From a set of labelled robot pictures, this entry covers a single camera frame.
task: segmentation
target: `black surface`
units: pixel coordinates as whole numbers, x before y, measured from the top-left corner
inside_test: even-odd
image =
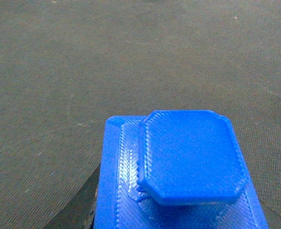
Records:
[[[40,229],[100,163],[105,120],[231,119],[281,217],[281,1],[0,0],[0,229]]]

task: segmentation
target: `octagonal top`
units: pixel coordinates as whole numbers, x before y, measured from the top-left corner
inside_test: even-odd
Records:
[[[212,111],[155,111],[139,129],[139,184],[158,203],[238,199],[247,168],[228,118]]]

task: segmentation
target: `gray carpet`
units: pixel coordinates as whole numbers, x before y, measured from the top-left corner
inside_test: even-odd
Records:
[[[0,229],[46,225],[105,120],[155,109],[229,117],[281,217],[281,1],[0,0]]]

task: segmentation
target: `blue plastic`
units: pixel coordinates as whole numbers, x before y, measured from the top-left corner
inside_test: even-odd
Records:
[[[267,229],[229,119],[156,111],[106,122],[95,229]]]

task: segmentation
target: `blue 3d printed object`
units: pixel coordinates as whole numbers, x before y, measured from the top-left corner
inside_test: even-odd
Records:
[[[233,127],[212,111],[107,120],[95,229],[267,229]]]

